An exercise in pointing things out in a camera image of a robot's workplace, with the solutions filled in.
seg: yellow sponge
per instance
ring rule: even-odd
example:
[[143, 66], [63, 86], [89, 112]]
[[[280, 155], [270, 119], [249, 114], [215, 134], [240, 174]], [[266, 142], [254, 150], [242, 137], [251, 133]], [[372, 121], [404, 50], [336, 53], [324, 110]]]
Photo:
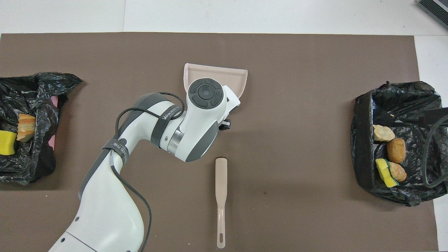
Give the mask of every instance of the yellow sponge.
[[391, 173], [389, 171], [389, 165], [387, 160], [384, 158], [375, 159], [376, 167], [379, 171], [379, 176], [384, 181], [387, 187], [398, 186], [398, 182], [392, 178]]
[[14, 154], [14, 141], [17, 134], [10, 131], [0, 130], [0, 155]]

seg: dustpan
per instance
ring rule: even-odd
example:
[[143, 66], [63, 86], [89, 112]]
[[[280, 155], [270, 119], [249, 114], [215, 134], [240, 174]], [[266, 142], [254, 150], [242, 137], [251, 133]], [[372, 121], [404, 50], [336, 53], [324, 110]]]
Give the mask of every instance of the dustpan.
[[238, 98], [243, 94], [246, 87], [247, 70], [216, 67], [208, 65], [196, 65], [187, 63], [184, 67], [184, 87], [188, 91], [190, 84], [200, 78], [211, 78], [228, 86]]

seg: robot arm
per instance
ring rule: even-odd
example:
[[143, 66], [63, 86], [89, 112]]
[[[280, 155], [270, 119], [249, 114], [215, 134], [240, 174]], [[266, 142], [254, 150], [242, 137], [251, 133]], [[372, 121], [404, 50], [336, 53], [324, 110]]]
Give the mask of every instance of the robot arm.
[[142, 96], [134, 106], [160, 116], [130, 112], [84, 178], [78, 213], [50, 252], [136, 252], [143, 241], [142, 217], [111, 163], [119, 173], [141, 139], [182, 161], [194, 161], [208, 150], [219, 125], [239, 104], [230, 88], [209, 78], [190, 85], [188, 111], [180, 116], [181, 108], [162, 94]]

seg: plastic bag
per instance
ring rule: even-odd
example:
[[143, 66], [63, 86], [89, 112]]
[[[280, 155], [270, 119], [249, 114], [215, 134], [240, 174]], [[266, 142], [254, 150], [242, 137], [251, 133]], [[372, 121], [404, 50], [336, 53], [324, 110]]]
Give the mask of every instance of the plastic bag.
[[[0, 155], [0, 181], [27, 184], [51, 174], [56, 168], [50, 138], [56, 133], [64, 93], [82, 80], [73, 74], [39, 73], [0, 78], [0, 130], [17, 132], [18, 115], [36, 117], [35, 134], [25, 143], [16, 141], [15, 154]], [[58, 96], [57, 107], [51, 101]]]
[[[430, 126], [419, 117], [429, 109], [441, 108], [441, 99], [424, 82], [384, 84], [355, 100], [351, 125], [352, 161], [358, 184], [371, 194], [407, 206], [419, 205], [447, 193], [447, 182], [434, 188], [423, 185], [423, 145]], [[373, 140], [372, 124], [387, 126], [397, 138], [405, 140], [406, 158], [401, 164], [407, 173], [398, 186], [387, 187], [381, 180], [375, 159], [387, 158], [386, 142]], [[427, 156], [428, 181], [448, 171], [448, 134], [437, 128]]]

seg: bread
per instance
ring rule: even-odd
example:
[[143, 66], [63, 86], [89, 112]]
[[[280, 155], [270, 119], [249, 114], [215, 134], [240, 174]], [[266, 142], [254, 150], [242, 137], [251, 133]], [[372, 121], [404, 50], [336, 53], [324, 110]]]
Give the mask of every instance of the bread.
[[19, 114], [19, 125], [17, 126], [17, 141], [22, 143], [34, 138], [36, 118], [26, 114]]
[[373, 125], [373, 140], [389, 142], [394, 138], [395, 134], [390, 128], [381, 125]]
[[389, 162], [389, 168], [391, 171], [392, 178], [394, 178], [396, 181], [401, 182], [406, 179], [406, 172], [401, 165]]
[[402, 163], [406, 157], [405, 141], [401, 138], [394, 138], [387, 143], [386, 149], [391, 162]]

